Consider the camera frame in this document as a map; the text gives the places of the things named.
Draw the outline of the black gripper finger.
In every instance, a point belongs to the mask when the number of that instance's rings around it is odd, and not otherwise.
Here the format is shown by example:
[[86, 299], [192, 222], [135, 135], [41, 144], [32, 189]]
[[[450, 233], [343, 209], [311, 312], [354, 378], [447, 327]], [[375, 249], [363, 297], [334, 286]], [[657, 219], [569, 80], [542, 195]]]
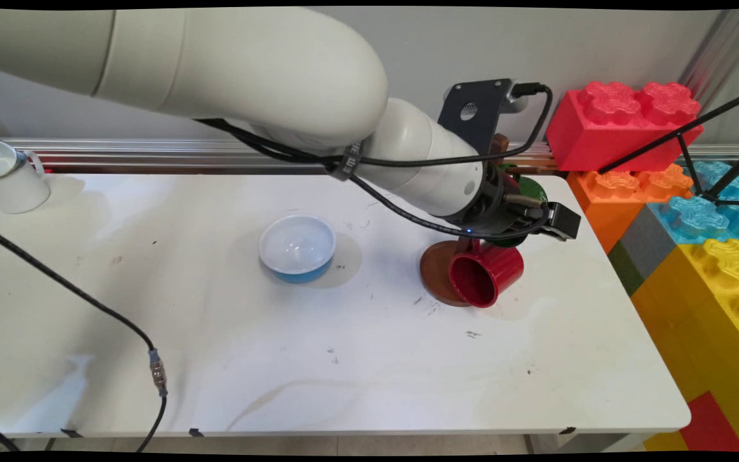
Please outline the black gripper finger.
[[558, 202], [547, 202], [548, 217], [536, 233], [560, 241], [573, 240], [579, 233], [582, 216]]

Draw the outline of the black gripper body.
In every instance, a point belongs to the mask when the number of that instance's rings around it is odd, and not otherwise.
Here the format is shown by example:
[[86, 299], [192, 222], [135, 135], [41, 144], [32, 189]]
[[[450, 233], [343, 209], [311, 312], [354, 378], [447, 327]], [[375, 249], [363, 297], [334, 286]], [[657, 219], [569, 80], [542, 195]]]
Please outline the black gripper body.
[[517, 181], [493, 162], [482, 164], [482, 182], [474, 199], [462, 210], [445, 216], [446, 222], [487, 235], [515, 232], [529, 226], [541, 210], [532, 208], [547, 197], [536, 182]]

